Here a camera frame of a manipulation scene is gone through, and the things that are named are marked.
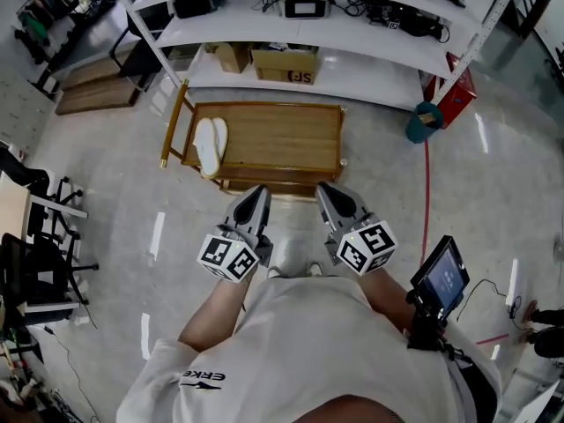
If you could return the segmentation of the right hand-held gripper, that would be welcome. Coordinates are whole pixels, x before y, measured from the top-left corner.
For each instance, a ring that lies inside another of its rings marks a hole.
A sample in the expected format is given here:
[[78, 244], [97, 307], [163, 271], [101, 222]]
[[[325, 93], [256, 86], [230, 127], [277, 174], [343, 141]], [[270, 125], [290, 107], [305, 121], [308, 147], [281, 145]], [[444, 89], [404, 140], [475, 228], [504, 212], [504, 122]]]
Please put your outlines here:
[[343, 263], [365, 276], [393, 257], [398, 243], [389, 223], [370, 213], [356, 191], [335, 182], [319, 182], [315, 199], [330, 232], [324, 245], [335, 265]]

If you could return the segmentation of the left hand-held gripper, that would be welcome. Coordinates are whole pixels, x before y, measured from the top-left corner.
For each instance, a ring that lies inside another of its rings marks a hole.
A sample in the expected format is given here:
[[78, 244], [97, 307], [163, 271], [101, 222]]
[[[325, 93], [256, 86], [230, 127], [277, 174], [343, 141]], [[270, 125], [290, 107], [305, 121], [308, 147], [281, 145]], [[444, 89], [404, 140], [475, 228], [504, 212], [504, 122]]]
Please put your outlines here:
[[266, 185], [247, 189], [228, 205], [223, 223], [207, 234], [197, 262], [216, 278], [241, 283], [258, 265], [267, 266], [273, 244], [268, 226], [271, 192]]

